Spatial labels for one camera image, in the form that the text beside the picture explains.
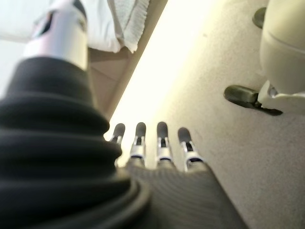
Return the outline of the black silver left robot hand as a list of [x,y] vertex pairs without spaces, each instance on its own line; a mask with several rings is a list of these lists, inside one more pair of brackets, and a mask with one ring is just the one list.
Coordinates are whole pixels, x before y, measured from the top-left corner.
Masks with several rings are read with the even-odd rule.
[[145,166],[146,126],[129,159],[117,125],[93,104],[87,15],[57,0],[38,21],[0,101],[0,226],[3,229],[245,229],[247,224],[186,128],[185,171],[175,167],[167,125],[157,125],[156,168]]

